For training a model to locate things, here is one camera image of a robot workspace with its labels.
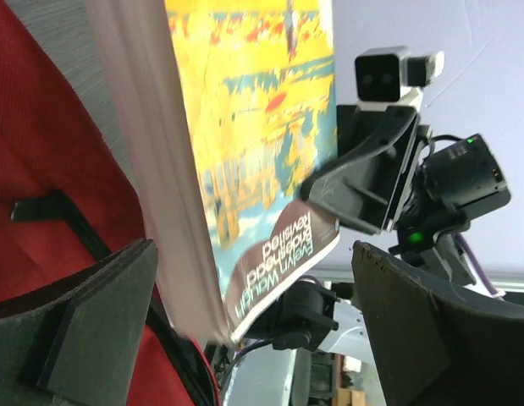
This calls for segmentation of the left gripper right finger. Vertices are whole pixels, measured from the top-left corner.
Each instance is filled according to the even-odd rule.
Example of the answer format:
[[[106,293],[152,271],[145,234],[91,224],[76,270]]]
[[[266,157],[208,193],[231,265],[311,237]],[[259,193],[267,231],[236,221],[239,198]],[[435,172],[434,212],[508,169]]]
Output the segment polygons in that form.
[[[388,405],[524,405],[524,306],[357,241],[351,262]]]

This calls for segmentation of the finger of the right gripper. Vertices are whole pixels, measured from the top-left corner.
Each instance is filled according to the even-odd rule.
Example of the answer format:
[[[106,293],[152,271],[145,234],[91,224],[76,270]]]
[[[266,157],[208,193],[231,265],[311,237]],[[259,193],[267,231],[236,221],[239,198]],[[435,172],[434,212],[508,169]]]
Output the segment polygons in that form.
[[[391,231],[403,210],[418,159],[418,111],[363,111],[338,105],[338,155],[310,175],[301,198],[368,235]]]

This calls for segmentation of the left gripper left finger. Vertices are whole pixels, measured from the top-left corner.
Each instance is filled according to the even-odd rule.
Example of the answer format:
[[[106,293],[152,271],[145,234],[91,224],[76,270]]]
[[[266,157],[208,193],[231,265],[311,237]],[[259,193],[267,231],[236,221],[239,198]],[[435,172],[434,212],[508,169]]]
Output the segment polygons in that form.
[[[0,303],[0,405],[124,405],[157,270],[140,239]]]

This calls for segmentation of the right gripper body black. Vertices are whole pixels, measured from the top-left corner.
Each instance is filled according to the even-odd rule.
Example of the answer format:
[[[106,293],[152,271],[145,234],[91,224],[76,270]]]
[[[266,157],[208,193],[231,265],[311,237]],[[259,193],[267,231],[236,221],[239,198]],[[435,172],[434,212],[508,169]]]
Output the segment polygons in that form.
[[[505,176],[483,137],[443,135],[449,145],[436,151],[418,113],[418,159],[409,193],[394,228],[393,254],[433,251],[440,241],[466,231],[472,220],[510,202]]]

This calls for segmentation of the red backpack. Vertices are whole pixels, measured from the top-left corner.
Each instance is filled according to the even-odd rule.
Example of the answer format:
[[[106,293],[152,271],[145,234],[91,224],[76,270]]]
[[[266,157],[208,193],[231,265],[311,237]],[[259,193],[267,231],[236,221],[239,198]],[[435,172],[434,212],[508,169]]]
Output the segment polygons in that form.
[[[0,1],[0,303],[146,238],[139,201],[74,89]],[[216,405],[207,360],[153,284],[124,405]]]

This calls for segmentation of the yellow paperback book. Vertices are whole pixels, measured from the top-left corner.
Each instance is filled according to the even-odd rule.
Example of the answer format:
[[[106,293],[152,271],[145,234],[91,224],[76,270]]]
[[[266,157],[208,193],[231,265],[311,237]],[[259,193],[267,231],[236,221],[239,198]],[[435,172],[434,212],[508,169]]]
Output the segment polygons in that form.
[[[237,343],[339,242],[329,1],[89,1],[171,325]]]

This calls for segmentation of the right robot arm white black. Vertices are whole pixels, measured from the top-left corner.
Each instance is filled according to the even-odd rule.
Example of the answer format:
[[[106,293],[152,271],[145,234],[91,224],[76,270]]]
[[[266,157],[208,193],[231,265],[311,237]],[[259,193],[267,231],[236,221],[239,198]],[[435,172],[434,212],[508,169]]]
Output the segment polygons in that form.
[[[371,348],[389,405],[524,405],[524,305],[472,290],[485,283],[463,238],[506,206],[505,176],[480,134],[444,136],[411,107],[338,106],[338,155],[301,198],[356,231],[397,233],[388,250],[357,242],[359,306],[318,283],[293,283],[248,331],[257,345],[323,349],[351,334]]]

